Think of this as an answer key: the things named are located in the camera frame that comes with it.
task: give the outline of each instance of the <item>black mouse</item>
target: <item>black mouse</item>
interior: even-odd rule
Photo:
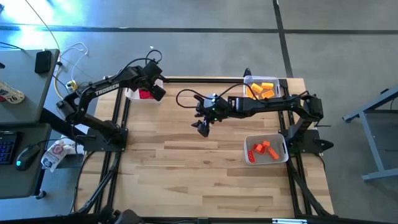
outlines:
[[[27,170],[30,165],[35,161],[35,158],[40,152],[40,147],[38,145],[26,147],[17,157],[15,163],[15,168],[17,170]]]

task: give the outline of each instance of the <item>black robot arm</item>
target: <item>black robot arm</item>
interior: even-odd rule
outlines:
[[[229,96],[228,100],[214,94],[202,98],[194,96],[199,102],[196,107],[195,117],[203,117],[203,121],[193,123],[198,132],[207,137],[210,132],[210,124],[222,121],[226,118],[247,118],[256,113],[271,111],[293,111],[300,116],[297,124],[289,128],[289,138],[302,134],[312,122],[318,122],[323,118],[321,99],[315,95],[304,92],[300,95],[288,97],[255,100],[248,97]]]
[[[113,77],[106,77],[96,83],[88,83],[79,86],[76,92],[69,94],[57,103],[57,109],[70,124],[84,124],[98,130],[106,142],[112,143],[120,140],[119,127],[112,121],[102,121],[94,116],[88,115],[87,108],[90,101],[105,93],[118,88],[130,88],[147,90],[155,100],[160,101],[165,95],[165,90],[155,85],[156,79],[165,81],[161,75],[162,70],[153,61],[144,68],[141,66],[126,67]]]

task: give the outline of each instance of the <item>red object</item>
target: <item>red object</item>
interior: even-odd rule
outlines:
[[[254,149],[255,152],[258,152],[260,154],[263,154],[266,152],[266,149],[264,148],[264,146],[258,144]]]
[[[271,158],[272,158],[273,160],[279,159],[278,154],[276,154],[276,152],[275,152],[275,150],[274,150],[273,148],[269,147],[268,150],[267,150],[267,152],[268,152],[268,154],[271,156]]]
[[[269,141],[263,141],[262,146],[264,146],[264,148],[268,149],[269,146],[271,146],[271,143]]]
[[[249,161],[250,161],[251,163],[255,163],[255,162],[256,162],[256,160],[255,160],[255,158],[254,158],[254,153],[253,153],[252,150],[248,150],[248,158],[249,158]]]
[[[150,94],[149,91],[145,90],[138,90],[139,92],[139,98],[140,99],[153,99],[154,97]]]

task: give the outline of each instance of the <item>gray metal stand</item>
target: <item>gray metal stand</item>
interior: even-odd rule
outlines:
[[[362,175],[363,180],[373,180],[398,175],[398,110],[376,110],[398,97],[398,86],[385,91],[376,100],[343,117],[349,123],[360,118],[377,172]]]

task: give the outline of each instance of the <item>wooden tabletop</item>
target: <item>wooden tabletop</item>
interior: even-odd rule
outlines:
[[[290,94],[305,91],[300,78],[288,79],[288,84]],[[206,95],[221,93],[231,85],[165,84],[167,93],[161,103],[131,104],[128,146],[119,169],[115,209],[130,208],[143,217],[294,216],[286,164],[249,166],[243,155],[246,136],[278,131],[276,112],[226,119],[215,123],[210,135],[204,138],[190,126],[198,120],[193,117],[195,110],[181,108],[175,102],[175,95],[183,88]],[[242,92],[239,86],[227,95],[241,96]],[[111,119],[115,99],[115,91],[100,97],[95,116]],[[196,105],[192,93],[182,93],[180,102]],[[97,152],[86,163],[79,186],[79,207],[98,185],[103,156],[104,153]],[[304,154],[303,164],[308,187],[324,208],[333,213],[322,162],[314,155]],[[304,211],[300,190],[298,195]]]

